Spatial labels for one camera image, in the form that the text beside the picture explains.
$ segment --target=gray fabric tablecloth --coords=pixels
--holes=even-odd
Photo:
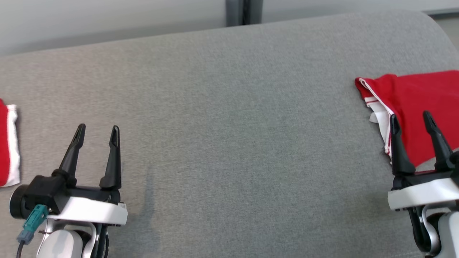
[[[19,107],[22,182],[57,168],[79,123],[79,185],[121,131],[127,225],[110,258],[409,258],[407,213],[357,76],[459,68],[428,16],[346,14],[47,50],[0,60]],[[0,189],[3,257],[23,221]],[[41,236],[25,246],[33,257]]]

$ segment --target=teal connector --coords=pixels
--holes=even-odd
[[[45,205],[38,204],[35,206],[22,226],[24,230],[17,236],[17,241],[19,243],[24,241],[24,244],[28,245],[34,238],[35,231],[37,231],[38,227],[46,220],[48,214],[48,207]]]

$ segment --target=red and white cloth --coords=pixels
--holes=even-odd
[[[414,166],[435,157],[422,113],[430,111],[451,148],[459,147],[459,71],[356,78],[370,121],[379,124],[384,151],[392,158],[389,117],[396,114],[402,141]]]
[[[0,99],[0,186],[11,186],[20,182],[16,119],[16,106],[5,106]]]

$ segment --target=white wall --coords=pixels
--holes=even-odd
[[[0,56],[225,26],[225,0],[0,0]]]
[[[263,22],[356,11],[407,9],[428,14],[459,10],[459,0],[263,0]]]

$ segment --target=red fabric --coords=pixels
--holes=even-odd
[[[373,94],[357,78],[362,98]],[[415,166],[435,157],[422,112],[431,112],[452,149],[459,147],[459,71],[363,78],[381,102],[397,115],[408,157]]]
[[[8,108],[0,99],[0,186],[6,184],[10,171],[10,152],[8,149],[8,132],[6,118]]]

